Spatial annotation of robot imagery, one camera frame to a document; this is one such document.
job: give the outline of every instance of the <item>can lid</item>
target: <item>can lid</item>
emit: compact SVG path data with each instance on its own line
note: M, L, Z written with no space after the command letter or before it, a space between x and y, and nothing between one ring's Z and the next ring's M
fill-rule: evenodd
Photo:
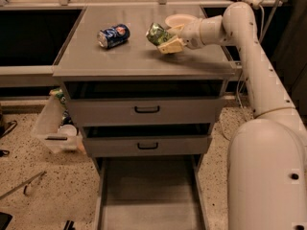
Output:
M97 39L99 42L99 45L102 46L103 48L107 48L107 40L106 40L106 36L102 31L99 31L97 33Z

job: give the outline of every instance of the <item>blue can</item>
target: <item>blue can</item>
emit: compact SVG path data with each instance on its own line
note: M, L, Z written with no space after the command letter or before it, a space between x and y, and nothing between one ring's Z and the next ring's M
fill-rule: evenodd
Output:
M130 30L124 24L100 30L97 34L97 39L103 48L110 49L119 44L122 44L130 37Z

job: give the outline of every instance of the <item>cabinet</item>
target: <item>cabinet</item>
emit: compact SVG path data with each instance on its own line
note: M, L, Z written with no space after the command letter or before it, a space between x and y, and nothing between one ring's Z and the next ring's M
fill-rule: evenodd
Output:
M199 6L88 7L55 69L85 150L101 175L96 229L204 229L197 172L235 69L216 45L161 55L152 22ZM96 33L124 23L127 43Z

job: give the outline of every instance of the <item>gray drawer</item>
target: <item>gray drawer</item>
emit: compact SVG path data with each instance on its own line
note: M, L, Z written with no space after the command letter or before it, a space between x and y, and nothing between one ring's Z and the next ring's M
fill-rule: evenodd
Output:
M204 230L206 226L190 156L104 160L95 230Z
M200 137L135 137L84 139L83 143L90 157L156 156L171 154L206 153L210 136Z
M214 124L224 98L156 101L71 101L69 112L78 127L138 124Z

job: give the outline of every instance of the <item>green can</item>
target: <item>green can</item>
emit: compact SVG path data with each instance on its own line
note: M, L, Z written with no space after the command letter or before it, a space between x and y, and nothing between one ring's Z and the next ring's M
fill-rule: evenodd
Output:
M173 36L169 34L158 23L153 23L146 32L146 38L155 46L159 46L163 42L168 41Z

